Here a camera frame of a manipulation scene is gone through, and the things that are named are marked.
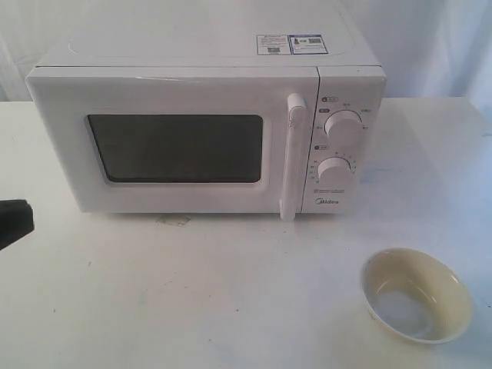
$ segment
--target ceramic bowl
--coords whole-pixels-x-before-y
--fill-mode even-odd
[[[470,295],[456,274],[420,251],[392,248],[372,255],[362,268],[361,285],[371,315],[411,341],[452,341],[473,315]]]

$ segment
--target microwave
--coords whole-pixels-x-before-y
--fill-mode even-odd
[[[82,211],[338,213],[386,77],[335,0],[103,2],[26,82]]]

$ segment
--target midea logo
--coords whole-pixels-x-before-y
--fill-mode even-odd
[[[338,201],[336,200],[327,200],[325,198],[317,198],[316,199],[316,205],[328,205],[328,204],[338,204]]]

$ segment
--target control panel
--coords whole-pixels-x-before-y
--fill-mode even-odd
[[[349,205],[386,83],[380,67],[320,67],[303,213]]]

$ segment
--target microwave handle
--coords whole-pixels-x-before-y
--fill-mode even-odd
[[[306,103],[299,94],[291,94],[287,99],[287,107],[288,129],[280,217],[283,221],[292,221],[295,218],[298,203],[299,166],[301,165]]]

